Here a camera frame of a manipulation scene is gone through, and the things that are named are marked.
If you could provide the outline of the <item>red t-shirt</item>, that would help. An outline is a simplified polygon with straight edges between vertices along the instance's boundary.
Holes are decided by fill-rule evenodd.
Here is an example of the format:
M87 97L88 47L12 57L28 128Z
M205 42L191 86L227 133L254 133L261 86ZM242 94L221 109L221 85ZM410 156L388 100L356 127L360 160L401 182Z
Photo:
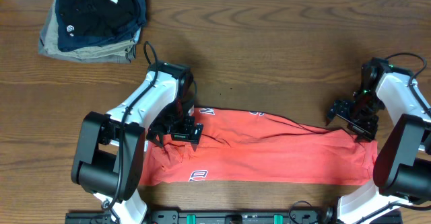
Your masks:
M377 141L298 124L263 112L195 108L203 124L196 149L164 137L149 144L142 186L162 182L251 181L363 185L372 178Z

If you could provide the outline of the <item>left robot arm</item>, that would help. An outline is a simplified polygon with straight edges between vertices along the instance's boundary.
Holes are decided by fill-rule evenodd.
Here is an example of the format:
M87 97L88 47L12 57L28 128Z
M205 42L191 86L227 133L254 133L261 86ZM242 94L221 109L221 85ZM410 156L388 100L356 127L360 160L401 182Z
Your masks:
M194 82L190 67L170 63L149 66L144 82L105 114L84 118L71 180L102 204L101 213L68 213L66 223L145 223L147 205L137 190L148 143L163 147L163 137L196 148L203 125L184 102Z

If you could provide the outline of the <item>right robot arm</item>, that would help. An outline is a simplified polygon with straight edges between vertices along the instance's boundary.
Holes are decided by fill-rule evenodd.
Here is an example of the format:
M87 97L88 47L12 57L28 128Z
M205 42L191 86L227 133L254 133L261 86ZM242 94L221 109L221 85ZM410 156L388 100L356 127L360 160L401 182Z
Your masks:
M336 100L326 122L347 122L357 141L372 141L378 130L379 110L387 110L394 124L374 163L373 177L351 194L337 200L320 223L401 223L390 213L398 208L430 210L430 105L418 89L417 75L396 67L388 57L373 58L361 68L361 85L353 100Z

